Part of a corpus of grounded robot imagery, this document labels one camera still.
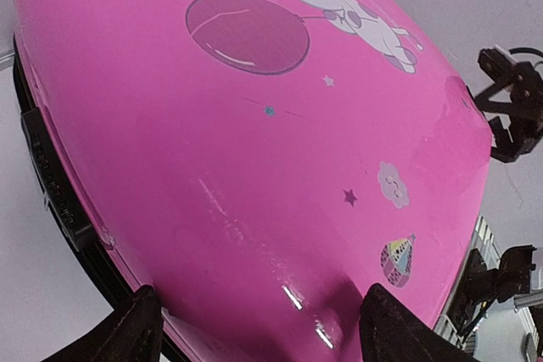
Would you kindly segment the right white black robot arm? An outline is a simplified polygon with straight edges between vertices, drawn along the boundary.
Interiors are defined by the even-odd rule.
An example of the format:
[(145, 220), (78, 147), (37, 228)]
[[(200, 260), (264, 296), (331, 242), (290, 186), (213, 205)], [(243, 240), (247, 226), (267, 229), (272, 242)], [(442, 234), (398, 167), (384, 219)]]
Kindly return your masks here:
[[(479, 68), (492, 84), (473, 97), (480, 112), (494, 115), (488, 120), (495, 142), (490, 157), (503, 164), (532, 153), (542, 140), (542, 76), (537, 70), (542, 62), (518, 61), (517, 54), (542, 57), (533, 47), (482, 49)], [(509, 248), (492, 269), (480, 249), (468, 252), (448, 311), (461, 339), (475, 331), (491, 305), (530, 292), (535, 252), (531, 245)]]

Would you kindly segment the pink hard-shell suitcase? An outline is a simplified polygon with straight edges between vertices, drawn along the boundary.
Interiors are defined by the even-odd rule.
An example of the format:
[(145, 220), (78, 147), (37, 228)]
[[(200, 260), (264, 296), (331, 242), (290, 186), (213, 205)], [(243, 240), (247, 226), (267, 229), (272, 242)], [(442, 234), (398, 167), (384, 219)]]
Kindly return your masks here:
[(445, 312), (484, 117), (392, 0), (15, 0), (48, 207), (110, 297), (149, 284), (193, 361), (359, 361), (381, 284)]

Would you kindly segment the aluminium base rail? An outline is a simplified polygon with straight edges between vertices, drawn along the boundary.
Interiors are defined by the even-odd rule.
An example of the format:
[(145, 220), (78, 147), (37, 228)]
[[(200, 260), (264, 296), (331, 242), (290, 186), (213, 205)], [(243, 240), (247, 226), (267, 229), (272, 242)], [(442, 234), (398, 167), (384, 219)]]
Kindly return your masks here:
[(509, 249), (500, 248), (484, 217), (478, 217), (466, 257), (434, 325), (434, 331), (477, 359), (482, 359), (495, 350), (504, 354), (511, 352), (514, 359), (536, 361), (542, 354), (542, 248), (535, 247), (536, 270), (531, 275), (530, 292), (518, 294), (504, 303), (491, 305), (475, 331), (468, 338), (461, 339), (449, 319), (448, 311), (467, 264), (468, 252), (474, 248), (482, 251), (484, 264), (491, 269), (499, 264), (500, 257)]

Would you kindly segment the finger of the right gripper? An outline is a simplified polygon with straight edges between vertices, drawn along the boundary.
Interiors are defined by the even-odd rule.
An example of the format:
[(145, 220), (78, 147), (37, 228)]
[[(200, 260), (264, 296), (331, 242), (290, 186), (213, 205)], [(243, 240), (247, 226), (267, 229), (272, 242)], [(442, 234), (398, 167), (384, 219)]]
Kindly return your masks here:
[(489, 125), (495, 139), (495, 146), (490, 153), (493, 159), (509, 164), (530, 152), (527, 120), (512, 117), (511, 124), (506, 128), (501, 118), (496, 116), (489, 121)]
[[(479, 68), (491, 79), (491, 84), (473, 98), (481, 112), (526, 114), (526, 63), (515, 58), (525, 51), (524, 47), (505, 49), (494, 46), (479, 52)], [(492, 100), (502, 91), (509, 91), (508, 102)]]

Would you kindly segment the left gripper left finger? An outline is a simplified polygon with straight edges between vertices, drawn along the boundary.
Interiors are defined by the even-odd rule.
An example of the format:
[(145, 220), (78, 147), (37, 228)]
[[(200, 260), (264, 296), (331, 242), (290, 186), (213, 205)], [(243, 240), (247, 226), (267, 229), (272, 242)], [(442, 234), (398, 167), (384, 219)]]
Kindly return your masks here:
[(143, 285), (87, 334), (44, 362), (158, 362), (163, 325), (158, 296), (153, 287)]

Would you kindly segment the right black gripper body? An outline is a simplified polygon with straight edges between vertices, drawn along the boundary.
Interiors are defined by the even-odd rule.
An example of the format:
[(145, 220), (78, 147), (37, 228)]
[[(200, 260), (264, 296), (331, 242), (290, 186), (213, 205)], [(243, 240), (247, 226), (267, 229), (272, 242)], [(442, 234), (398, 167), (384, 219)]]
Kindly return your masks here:
[(533, 47), (514, 47), (508, 52), (512, 56), (528, 54), (540, 58), (537, 63), (531, 64), (529, 80), (523, 83), (523, 90), (520, 91), (516, 86), (511, 91), (513, 103), (539, 115), (537, 120), (518, 115), (509, 116), (510, 125), (507, 130), (510, 143), (500, 156), (502, 159), (518, 159), (521, 155), (531, 153), (542, 139), (542, 77), (536, 71), (542, 67), (542, 51)]

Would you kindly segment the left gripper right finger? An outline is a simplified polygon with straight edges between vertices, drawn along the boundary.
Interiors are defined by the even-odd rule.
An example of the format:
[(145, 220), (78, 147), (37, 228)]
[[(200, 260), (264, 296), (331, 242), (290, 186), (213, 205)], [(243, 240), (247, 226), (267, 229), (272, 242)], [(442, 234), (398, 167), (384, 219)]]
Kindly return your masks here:
[(360, 308), (364, 362), (476, 362), (436, 334), (384, 286), (370, 286)]

